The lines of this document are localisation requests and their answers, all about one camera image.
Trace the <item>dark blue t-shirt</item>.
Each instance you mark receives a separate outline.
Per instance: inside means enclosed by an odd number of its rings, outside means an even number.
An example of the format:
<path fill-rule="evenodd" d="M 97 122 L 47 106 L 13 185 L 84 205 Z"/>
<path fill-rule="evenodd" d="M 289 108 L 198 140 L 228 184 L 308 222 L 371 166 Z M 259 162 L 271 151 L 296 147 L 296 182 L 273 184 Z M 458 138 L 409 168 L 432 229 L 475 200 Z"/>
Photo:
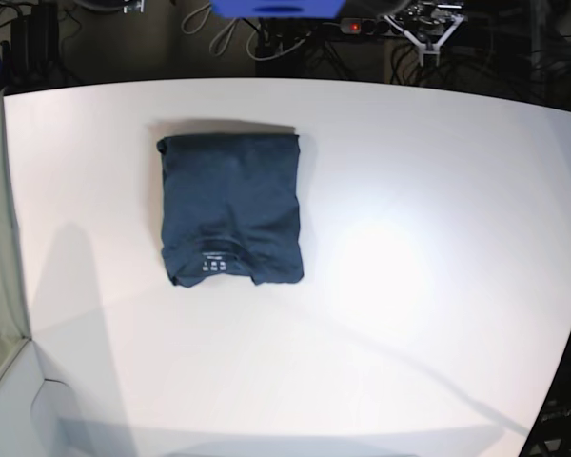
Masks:
<path fill-rule="evenodd" d="M 294 133 L 201 133 L 157 144 L 167 277 L 192 288 L 211 276 L 254 285 L 304 277 Z"/>

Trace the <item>blue plastic bin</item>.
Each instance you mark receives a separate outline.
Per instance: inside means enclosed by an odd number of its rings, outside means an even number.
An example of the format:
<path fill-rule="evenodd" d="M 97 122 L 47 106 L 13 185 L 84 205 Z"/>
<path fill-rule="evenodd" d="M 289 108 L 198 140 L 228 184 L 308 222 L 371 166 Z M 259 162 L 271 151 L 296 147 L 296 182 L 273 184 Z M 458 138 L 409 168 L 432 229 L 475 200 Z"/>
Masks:
<path fill-rule="evenodd" d="M 213 0 L 225 18 L 334 18 L 345 0 Z"/>

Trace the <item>black power strip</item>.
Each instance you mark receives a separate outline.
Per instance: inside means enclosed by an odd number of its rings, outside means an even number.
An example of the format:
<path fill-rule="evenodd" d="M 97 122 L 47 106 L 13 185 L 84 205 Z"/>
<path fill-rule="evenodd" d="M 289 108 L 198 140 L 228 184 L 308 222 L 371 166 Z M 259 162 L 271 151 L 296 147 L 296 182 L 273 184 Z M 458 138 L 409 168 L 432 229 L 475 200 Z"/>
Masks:
<path fill-rule="evenodd" d="M 385 20 L 367 18 L 343 18 L 339 27 L 342 33 L 347 35 L 387 35 L 391 32 L 390 24 Z"/>

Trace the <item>black computer tower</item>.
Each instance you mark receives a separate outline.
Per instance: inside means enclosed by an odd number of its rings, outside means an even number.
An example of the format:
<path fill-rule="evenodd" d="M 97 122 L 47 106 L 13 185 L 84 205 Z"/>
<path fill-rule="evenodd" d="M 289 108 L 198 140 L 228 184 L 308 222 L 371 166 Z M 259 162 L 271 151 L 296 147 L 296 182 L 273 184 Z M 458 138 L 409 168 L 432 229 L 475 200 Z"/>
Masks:
<path fill-rule="evenodd" d="M 15 85 L 32 86 L 49 79 L 61 64 L 58 6 L 54 2 L 32 5 L 10 27 L 11 78 Z"/>

